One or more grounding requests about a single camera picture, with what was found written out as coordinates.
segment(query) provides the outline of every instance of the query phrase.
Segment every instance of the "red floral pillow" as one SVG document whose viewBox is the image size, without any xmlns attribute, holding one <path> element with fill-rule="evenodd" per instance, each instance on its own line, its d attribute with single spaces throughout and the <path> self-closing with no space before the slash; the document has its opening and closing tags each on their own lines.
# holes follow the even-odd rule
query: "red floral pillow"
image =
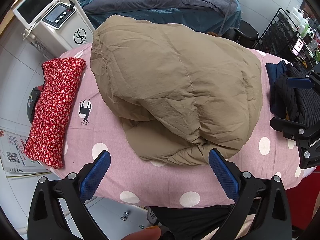
<svg viewBox="0 0 320 240">
<path fill-rule="evenodd" d="M 62 148 L 73 99 L 86 62 L 55 58 L 42 64 L 44 87 L 36 104 L 30 135 L 24 148 L 31 160 L 62 168 Z"/>
</svg>

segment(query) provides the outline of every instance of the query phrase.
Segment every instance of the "pink bedsheet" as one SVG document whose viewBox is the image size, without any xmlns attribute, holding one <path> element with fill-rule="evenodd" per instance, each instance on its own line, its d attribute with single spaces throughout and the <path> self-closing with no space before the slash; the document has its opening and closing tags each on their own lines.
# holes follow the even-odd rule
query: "pink bedsheet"
<svg viewBox="0 0 320 240">
<path fill-rule="evenodd" d="M 269 81 L 266 63 L 278 63 L 279 57 L 251 50 L 262 64 L 263 107 L 260 119 L 249 141 L 230 158 L 241 171 L 250 171 L 257 178 L 279 175 L 284 187 L 295 187 L 301 181 L 298 149 L 294 141 L 274 131 L 269 121 Z M 74 101 L 70 124 L 65 137 L 64 167 L 51 171 L 64 178 L 79 172 L 94 160 L 101 150 L 108 150 L 111 166 L 96 191 L 96 196 L 123 203 L 170 208 L 207 207 L 229 204 L 210 166 L 173 167 L 163 163 L 142 161 L 125 138 L 116 116 L 108 109 L 98 91 L 90 70 L 91 44 L 80 46 L 61 57 L 80 57 L 87 62 L 78 94 Z M 79 114 L 80 104 L 91 105 L 90 114 Z"/>
</svg>

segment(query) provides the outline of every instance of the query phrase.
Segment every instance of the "black pants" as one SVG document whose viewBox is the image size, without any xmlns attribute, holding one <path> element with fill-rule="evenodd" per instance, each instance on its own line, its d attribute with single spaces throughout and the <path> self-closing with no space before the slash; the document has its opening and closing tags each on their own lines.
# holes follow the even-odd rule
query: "black pants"
<svg viewBox="0 0 320 240">
<path fill-rule="evenodd" d="M 200 240 L 222 225 L 233 205 L 206 208 L 150 207 L 176 240 Z"/>
</svg>

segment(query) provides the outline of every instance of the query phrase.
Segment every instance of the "black wire rack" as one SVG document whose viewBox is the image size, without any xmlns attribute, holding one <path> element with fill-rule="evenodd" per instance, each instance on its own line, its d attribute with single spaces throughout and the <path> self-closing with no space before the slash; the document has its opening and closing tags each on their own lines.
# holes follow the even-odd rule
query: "black wire rack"
<svg viewBox="0 0 320 240">
<path fill-rule="evenodd" d="M 300 38 L 298 27 L 284 9 L 279 8 L 253 48 L 284 58 L 289 62 L 300 61 L 305 67 L 313 68 L 316 65 L 315 55 L 310 55 L 306 44 L 297 56 L 292 52 L 298 38 Z"/>
</svg>

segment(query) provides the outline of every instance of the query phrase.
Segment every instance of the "tan comforter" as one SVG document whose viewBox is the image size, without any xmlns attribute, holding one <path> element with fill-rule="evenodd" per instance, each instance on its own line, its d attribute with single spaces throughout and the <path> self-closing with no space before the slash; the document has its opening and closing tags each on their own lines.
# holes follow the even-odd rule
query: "tan comforter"
<svg viewBox="0 0 320 240">
<path fill-rule="evenodd" d="M 260 115 L 257 57 L 184 25 L 111 16 L 94 33 L 90 66 L 143 160 L 205 165 L 214 147 L 229 158 Z"/>
</svg>

